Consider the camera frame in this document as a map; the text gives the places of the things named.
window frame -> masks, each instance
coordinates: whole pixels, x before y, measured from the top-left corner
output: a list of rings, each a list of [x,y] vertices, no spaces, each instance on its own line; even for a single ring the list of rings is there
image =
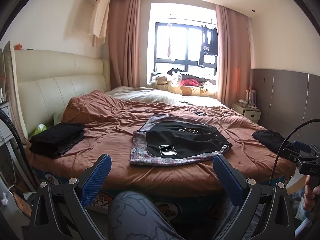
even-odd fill
[[[189,29],[198,29],[201,30],[202,27],[200,26],[194,26],[194,25],[187,25],[187,24],[180,24],[180,23],[173,23],[174,27],[183,27],[187,30],[187,48],[186,48],[186,56],[185,59],[176,59],[175,61],[172,61],[168,58],[157,58],[157,35],[158,35],[158,27],[159,26],[167,26],[168,23],[156,23],[156,31],[155,31],[155,54],[154,54],[154,63],[153,63],[153,71],[156,72],[156,63],[169,63],[169,64],[178,64],[178,65],[185,65],[185,72],[188,72],[188,66],[198,66],[198,61],[189,60],[189,42],[188,42],[188,33]],[[214,69],[214,75],[217,74],[217,61],[218,57],[214,57],[214,64],[212,63],[204,63],[204,67],[213,68]]]

pink curtain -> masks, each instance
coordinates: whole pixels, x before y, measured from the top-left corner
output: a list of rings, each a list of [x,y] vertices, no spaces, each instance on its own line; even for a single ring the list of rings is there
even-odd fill
[[[109,9],[111,88],[139,86],[141,0],[112,0]]]
[[[231,107],[245,99],[250,83],[249,18],[229,8],[216,5],[219,65],[217,99]]]

white embroidered logo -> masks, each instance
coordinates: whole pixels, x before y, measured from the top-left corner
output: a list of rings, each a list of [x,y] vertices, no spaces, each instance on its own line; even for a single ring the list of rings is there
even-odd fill
[[[172,145],[159,145],[161,155],[178,155]]]

white wall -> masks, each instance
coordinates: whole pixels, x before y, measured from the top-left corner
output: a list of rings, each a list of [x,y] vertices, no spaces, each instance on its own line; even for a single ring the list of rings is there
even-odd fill
[[[89,24],[93,6],[85,0],[30,0],[0,41],[21,43],[23,49],[46,49],[100,58]]]
[[[151,3],[178,3],[215,10],[215,4],[200,0],[141,0],[140,13],[140,86],[147,83],[147,50]]]
[[[320,36],[293,0],[252,19],[254,68],[320,76]]]

metal screw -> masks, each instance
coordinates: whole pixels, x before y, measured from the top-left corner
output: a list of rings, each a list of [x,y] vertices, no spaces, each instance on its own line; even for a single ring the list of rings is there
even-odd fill
[[[282,182],[279,182],[279,183],[278,183],[278,187],[279,187],[279,188],[284,188],[284,184],[283,184]]]
[[[43,188],[43,187],[45,187],[45,186],[47,186],[47,183],[46,183],[45,181],[43,181],[43,182],[40,183],[40,188]]]
[[[76,178],[69,179],[69,184],[75,184],[77,182]]]
[[[256,184],[256,181],[254,179],[248,179],[247,182],[250,184],[250,185],[255,185]]]

